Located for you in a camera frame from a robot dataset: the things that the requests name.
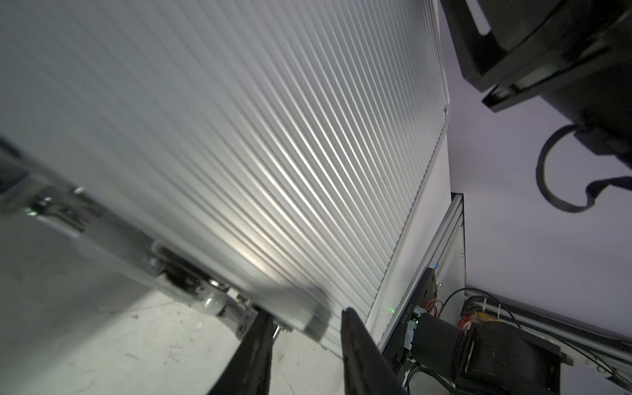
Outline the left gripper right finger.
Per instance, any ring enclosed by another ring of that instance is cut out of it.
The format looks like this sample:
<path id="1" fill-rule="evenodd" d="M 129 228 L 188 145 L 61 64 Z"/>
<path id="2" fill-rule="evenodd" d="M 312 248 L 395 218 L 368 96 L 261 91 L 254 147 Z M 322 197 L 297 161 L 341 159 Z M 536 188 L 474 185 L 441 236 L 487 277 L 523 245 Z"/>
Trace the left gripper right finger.
<path id="1" fill-rule="evenodd" d="M 406 394 L 352 308 L 342 311 L 341 340 L 345 394 Z"/>

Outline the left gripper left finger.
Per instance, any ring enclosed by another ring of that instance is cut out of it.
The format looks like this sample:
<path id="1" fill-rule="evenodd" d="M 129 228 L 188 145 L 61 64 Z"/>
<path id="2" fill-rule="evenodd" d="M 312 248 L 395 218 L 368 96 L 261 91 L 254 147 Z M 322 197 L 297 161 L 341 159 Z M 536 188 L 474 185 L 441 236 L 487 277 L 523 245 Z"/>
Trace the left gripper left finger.
<path id="1" fill-rule="evenodd" d="M 276 330 L 273 316 L 260 312 L 209 394 L 269 394 Z"/>

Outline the silver aluminium poker case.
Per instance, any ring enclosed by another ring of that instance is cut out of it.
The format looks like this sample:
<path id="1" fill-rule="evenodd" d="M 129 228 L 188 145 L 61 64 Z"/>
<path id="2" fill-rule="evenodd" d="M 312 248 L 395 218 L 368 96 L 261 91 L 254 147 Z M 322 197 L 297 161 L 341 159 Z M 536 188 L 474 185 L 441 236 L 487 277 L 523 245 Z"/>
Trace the silver aluminium poker case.
<path id="1" fill-rule="evenodd" d="M 433 1 L 4 1 L 1 135 L 333 353 L 446 123 Z"/>

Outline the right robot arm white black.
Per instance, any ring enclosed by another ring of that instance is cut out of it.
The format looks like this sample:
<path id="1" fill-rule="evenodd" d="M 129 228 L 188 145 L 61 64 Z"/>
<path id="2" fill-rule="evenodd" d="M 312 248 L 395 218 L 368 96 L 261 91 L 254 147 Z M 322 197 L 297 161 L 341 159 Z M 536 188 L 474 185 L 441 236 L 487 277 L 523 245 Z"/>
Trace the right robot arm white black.
<path id="1" fill-rule="evenodd" d="M 631 164 L 629 1 L 481 1 L 486 34 L 467 2 L 441 5 L 461 74 L 489 110 L 541 97 Z"/>

